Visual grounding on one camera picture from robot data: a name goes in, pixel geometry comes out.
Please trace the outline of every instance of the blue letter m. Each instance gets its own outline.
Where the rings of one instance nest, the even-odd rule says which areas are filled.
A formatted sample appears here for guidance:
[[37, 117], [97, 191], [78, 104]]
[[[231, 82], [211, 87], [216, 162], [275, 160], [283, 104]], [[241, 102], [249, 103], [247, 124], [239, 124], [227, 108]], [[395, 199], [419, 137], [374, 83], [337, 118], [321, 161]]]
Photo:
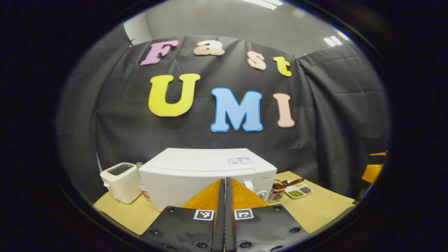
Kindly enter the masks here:
[[228, 88], [214, 88], [211, 93], [216, 97], [215, 123], [211, 130], [215, 132], [228, 131], [230, 126], [225, 122], [226, 114], [235, 130], [238, 130], [243, 122], [245, 131], [260, 131], [263, 125], [260, 122], [260, 100], [262, 95], [255, 91], [248, 91], [241, 104], [238, 105], [235, 96]]

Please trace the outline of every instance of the letter u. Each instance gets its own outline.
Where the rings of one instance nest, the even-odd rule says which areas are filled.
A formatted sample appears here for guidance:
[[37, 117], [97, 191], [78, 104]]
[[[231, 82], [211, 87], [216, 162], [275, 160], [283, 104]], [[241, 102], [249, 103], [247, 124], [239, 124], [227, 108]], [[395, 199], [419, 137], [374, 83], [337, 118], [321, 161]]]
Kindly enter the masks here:
[[199, 74], [182, 74], [179, 79], [183, 81], [181, 98], [177, 103], [170, 104], [165, 101], [165, 96], [172, 75], [158, 75], [151, 78], [151, 91], [149, 92], [148, 106], [152, 113], [161, 117], [175, 117], [187, 112], [192, 103], [194, 85], [201, 77]]

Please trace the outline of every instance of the microwave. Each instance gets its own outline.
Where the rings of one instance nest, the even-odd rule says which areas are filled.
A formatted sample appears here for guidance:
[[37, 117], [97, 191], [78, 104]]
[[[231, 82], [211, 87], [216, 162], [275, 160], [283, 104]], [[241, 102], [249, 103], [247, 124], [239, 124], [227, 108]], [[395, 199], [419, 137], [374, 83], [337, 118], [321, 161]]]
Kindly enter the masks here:
[[159, 211], [181, 207], [218, 179], [231, 177], [267, 200], [277, 168], [246, 148], [167, 148], [138, 170]]

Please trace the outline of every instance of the table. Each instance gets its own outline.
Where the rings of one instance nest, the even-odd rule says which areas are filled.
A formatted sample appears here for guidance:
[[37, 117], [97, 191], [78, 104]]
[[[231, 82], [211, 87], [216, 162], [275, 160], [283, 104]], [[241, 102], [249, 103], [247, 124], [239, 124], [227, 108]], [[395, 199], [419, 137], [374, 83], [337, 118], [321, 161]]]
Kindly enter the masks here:
[[[293, 181], [298, 178], [300, 177], [290, 171], [276, 175], [276, 179], [280, 181]], [[280, 201], [269, 204], [282, 204], [308, 233], [318, 230], [347, 208], [354, 206], [354, 199], [334, 193], [308, 180], [304, 183], [314, 190], [311, 194], [300, 199], [292, 199], [284, 194]], [[124, 204], [107, 192], [93, 206], [138, 235], [143, 234], [160, 214], [154, 204], [148, 202], [143, 195], [133, 203]]]

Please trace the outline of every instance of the toaster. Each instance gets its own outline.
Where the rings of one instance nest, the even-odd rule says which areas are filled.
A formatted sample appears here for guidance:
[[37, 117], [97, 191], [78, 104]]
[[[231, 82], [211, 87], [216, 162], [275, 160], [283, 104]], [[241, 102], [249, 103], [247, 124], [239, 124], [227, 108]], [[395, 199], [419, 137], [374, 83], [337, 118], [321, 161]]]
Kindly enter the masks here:
[[142, 193], [138, 185], [138, 169], [134, 164], [120, 163], [99, 175], [112, 197], [123, 203], [132, 203]]

